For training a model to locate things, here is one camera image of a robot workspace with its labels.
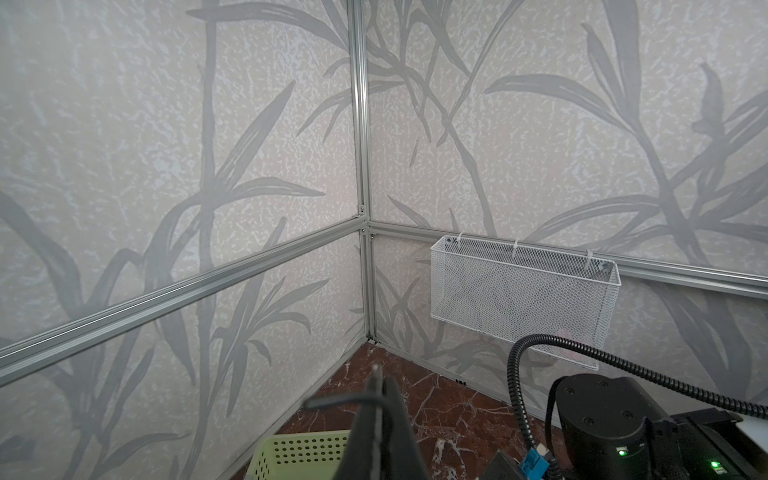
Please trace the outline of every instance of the wire basket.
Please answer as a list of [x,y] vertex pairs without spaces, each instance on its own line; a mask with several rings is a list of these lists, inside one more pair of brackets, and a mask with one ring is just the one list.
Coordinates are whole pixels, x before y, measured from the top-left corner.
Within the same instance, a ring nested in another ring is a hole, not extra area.
[[330,480],[346,448],[349,430],[272,435],[259,444],[246,480]]
[[[549,333],[603,347],[621,286],[615,262],[451,235],[431,250],[434,318],[507,342]],[[532,349],[598,369],[565,349]]]

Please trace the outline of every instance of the wallpaper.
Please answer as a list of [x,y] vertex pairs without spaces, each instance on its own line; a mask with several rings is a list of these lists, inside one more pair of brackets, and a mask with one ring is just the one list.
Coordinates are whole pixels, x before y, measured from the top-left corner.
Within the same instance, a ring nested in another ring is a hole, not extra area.
[[[430,246],[387,236],[374,240],[379,340],[508,398],[511,344],[430,317]],[[621,282],[606,351],[724,395],[768,401],[767,302],[629,277]],[[521,366],[526,406],[539,415],[553,381],[592,372],[531,350]],[[597,373],[625,375],[605,365]],[[703,408],[696,400],[641,383],[670,414]]]
[[356,214],[346,2],[279,3],[0,5],[0,336]]
[[184,339],[148,323],[0,389],[0,478],[217,478],[362,341],[358,239],[183,308]]
[[372,216],[768,274],[768,4],[372,0]]

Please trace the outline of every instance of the aluminum frame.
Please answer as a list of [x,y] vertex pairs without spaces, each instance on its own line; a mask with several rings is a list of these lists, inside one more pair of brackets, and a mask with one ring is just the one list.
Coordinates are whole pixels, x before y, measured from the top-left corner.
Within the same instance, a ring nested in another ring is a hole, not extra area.
[[0,386],[362,230],[365,215],[155,290],[0,349]]
[[[347,0],[349,30],[349,69],[352,76],[352,115],[357,163],[357,201],[360,214],[370,216],[371,175],[369,162],[368,59],[366,21],[362,0]],[[363,316],[366,335],[376,338],[376,267],[373,265],[372,235],[360,230],[360,273],[362,275]]]
[[[412,227],[397,223],[369,222],[369,232],[391,237],[408,238],[422,242],[434,243],[444,235],[455,235],[456,232],[448,230],[436,230],[432,228]],[[483,235],[463,234],[465,237],[481,238],[513,243],[514,240],[486,237]],[[544,247],[560,250],[568,253],[584,254],[584,250],[576,250],[565,247],[554,247],[541,243],[518,242],[518,245],[527,247]],[[678,263],[660,262],[656,260],[643,260],[634,257],[624,257],[610,253],[595,252],[600,258],[613,260],[619,266],[619,274],[632,276],[645,280],[673,283],[675,285],[692,286],[702,290],[729,293],[732,295],[748,296],[752,298],[768,300],[768,277],[750,275],[748,273],[730,272],[706,268],[703,266],[681,265]]]

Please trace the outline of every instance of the blue connector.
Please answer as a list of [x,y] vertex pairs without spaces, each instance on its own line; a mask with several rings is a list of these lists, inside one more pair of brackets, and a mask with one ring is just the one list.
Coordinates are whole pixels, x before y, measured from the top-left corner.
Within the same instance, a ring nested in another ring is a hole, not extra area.
[[[543,445],[539,445],[539,447],[542,447],[545,454],[547,453],[547,449],[543,448]],[[537,452],[537,449],[531,449],[520,464],[520,470],[528,480],[541,480],[547,468],[549,468],[549,462],[540,452]]]

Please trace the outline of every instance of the brown marble surface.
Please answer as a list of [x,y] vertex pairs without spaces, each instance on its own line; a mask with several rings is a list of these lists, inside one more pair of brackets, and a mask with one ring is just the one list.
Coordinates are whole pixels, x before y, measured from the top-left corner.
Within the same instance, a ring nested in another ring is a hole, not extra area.
[[[497,450],[518,460],[525,455],[509,406],[369,343],[361,346],[316,395],[361,391],[375,363],[399,384],[432,478],[474,480]],[[300,410],[279,433],[349,429],[355,411],[351,405]],[[543,440],[544,423],[531,417],[531,425],[536,438]],[[567,468],[570,465],[560,430],[554,429],[553,437],[558,460]],[[245,468],[233,479],[242,478],[244,473]]]

